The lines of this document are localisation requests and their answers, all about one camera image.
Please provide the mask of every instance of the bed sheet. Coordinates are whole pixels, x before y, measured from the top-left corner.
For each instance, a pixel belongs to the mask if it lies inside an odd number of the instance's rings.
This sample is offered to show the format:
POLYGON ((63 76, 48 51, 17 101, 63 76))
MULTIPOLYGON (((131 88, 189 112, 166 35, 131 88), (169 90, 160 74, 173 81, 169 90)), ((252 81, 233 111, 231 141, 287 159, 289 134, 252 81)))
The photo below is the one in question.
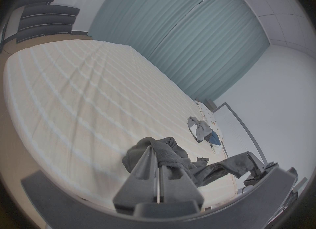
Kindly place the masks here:
MULTIPOLYGON (((224 160, 197 143, 187 118, 199 107, 127 45, 68 40, 23 49, 7 61, 4 97, 14 127, 36 162, 62 187, 114 209, 129 176, 121 160, 144 137, 173 136, 189 158, 224 160)), ((204 206, 236 195, 230 175, 199 188, 204 206)))

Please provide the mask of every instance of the curtain fold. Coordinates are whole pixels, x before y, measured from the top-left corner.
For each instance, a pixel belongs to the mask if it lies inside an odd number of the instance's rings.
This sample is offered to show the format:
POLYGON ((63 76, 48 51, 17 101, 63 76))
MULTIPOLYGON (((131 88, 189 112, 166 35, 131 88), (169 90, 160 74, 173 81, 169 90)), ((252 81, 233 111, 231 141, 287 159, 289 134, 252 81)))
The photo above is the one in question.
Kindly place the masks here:
POLYGON ((223 94, 269 46, 243 0, 106 0, 88 35, 132 46, 202 101, 223 94))

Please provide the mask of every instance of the wooden floor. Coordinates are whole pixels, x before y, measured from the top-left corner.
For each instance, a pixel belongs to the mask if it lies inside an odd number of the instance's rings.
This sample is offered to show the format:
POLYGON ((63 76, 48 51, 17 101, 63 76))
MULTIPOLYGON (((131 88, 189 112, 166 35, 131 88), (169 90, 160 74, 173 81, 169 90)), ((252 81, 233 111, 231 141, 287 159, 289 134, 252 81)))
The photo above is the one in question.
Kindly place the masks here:
MULTIPOLYGON (((39 170, 40 167, 24 147, 7 111, 3 97, 3 70, 7 59, 21 49, 69 39, 91 39, 91 37, 69 34, 50 35, 29 39, 19 44, 16 44, 14 39, 4 45, 0 54, 0 177, 16 206, 34 223, 35 227, 42 229, 45 229, 46 223, 35 210, 21 186, 21 179, 39 170)), ((19 228, 15 227, 14 221, 10 221, 6 207, 0 206, 0 219, 7 221, 8 226, 3 227, 4 225, 0 224, 1 228, 19 228)))

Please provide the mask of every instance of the dark gray garment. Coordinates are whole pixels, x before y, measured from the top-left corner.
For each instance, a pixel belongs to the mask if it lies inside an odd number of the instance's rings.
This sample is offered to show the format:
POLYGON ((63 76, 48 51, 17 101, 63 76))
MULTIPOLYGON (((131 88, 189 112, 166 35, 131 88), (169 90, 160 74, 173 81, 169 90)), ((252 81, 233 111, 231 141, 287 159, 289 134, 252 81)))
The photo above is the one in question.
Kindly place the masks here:
POLYGON ((135 146, 127 151, 122 162, 129 173, 132 172, 137 162, 148 146, 156 152, 158 167, 168 166, 182 168, 197 187, 205 186, 228 173, 240 178, 254 168, 254 163, 248 157, 248 152, 235 155, 226 160, 207 165, 208 158, 197 158, 191 162, 188 154, 176 143, 173 137, 155 140, 151 137, 141 139, 135 146))
POLYGON ((197 137, 194 138, 196 139, 197 142, 202 142, 204 140, 204 137, 206 137, 207 135, 212 133, 212 129, 211 127, 204 121, 199 121, 196 117, 194 116, 190 116, 188 118, 188 127, 189 129, 193 126, 193 125, 197 125, 197 130, 196 130, 196 135, 197 137))

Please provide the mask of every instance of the bed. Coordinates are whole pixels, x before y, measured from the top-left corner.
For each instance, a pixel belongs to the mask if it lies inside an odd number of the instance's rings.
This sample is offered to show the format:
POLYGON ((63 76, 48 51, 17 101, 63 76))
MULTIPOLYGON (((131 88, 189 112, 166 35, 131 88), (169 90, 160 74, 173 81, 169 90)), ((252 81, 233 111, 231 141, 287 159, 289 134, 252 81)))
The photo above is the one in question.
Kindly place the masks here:
MULTIPOLYGON (((23 144, 62 187, 114 209, 113 196, 129 173, 121 160, 144 137, 174 137, 189 158, 227 158, 197 143, 187 118, 214 115, 196 104, 146 58, 127 45, 67 40, 23 49, 7 61, 4 97, 23 144)), ((199 188, 204 207, 237 194, 228 174, 199 188)))

